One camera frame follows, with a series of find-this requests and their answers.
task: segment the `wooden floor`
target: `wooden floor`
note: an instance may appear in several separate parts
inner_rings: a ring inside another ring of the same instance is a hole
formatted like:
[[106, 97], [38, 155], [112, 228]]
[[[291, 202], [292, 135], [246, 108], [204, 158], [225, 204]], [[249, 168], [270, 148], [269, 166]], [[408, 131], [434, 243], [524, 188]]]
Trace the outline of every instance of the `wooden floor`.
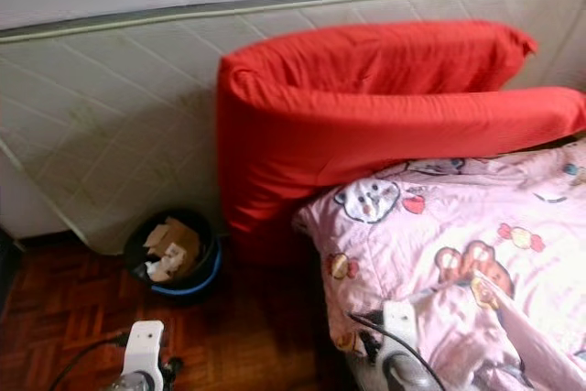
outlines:
[[[163, 360], [174, 355], [185, 362], [178, 391], [354, 389], [328, 338], [319, 279], [304, 272], [228, 261], [210, 297], [186, 307], [150, 293], [118, 257], [81, 244], [30, 251], [0, 320], [0, 388], [46, 390], [88, 344], [135, 320], [162, 320]], [[120, 374], [123, 354], [110, 346], [96, 350], [59, 389], [109, 384]]]

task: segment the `trash bin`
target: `trash bin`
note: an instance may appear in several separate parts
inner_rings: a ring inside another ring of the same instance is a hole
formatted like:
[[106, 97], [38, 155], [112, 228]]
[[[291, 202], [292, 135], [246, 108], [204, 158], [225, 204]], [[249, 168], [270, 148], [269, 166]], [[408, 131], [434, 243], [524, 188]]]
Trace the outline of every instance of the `trash bin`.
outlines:
[[[179, 220], [198, 233], [201, 252], [198, 263], [190, 274], [175, 282], [157, 284], [150, 280], [146, 272], [148, 249], [143, 244], [155, 227], [164, 223], [168, 217]], [[178, 300], [196, 302], [204, 299], [211, 290], [221, 265], [222, 248], [212, 227], [205, 217], [189, 209], [168, 210], [154, 215], [132, 233], [125, 245], [125, 266], [133, 277], [148, 284], [154, 292]]]

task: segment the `bed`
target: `bed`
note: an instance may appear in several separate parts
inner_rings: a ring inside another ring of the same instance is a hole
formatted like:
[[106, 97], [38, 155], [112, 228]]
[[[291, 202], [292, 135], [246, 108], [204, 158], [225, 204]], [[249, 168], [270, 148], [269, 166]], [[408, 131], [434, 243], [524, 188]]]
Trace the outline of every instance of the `bed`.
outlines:
[[535, 50], [459, 21], [321, 29], [223, 58], [235, 244], [288, 262], [283, 222], [326, 191], [293, 224], [320, 252], [331, 337], [354, 365], [380, 371], [386, 338], [348, 312], [385, 325], [408, 308], [408, 345], [446, 389], [584, 388], [586, 141], [535, 147], [586, 128], [586, 98], [501, 91]]

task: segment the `red pillow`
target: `red pillow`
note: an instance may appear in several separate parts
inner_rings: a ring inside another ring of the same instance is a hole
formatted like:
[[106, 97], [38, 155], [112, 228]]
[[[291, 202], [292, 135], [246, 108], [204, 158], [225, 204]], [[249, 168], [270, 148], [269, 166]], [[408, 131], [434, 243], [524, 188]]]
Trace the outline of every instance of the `red pillow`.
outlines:
[[499, 24], [417, 22], [320, 29], [224, 57], [219, 178], [241, 259], [299, 261], [290, 219], [322, 187], [401, 159], [490, 156], [584, 128], [579, 92], [487, 92], [534, 47]]

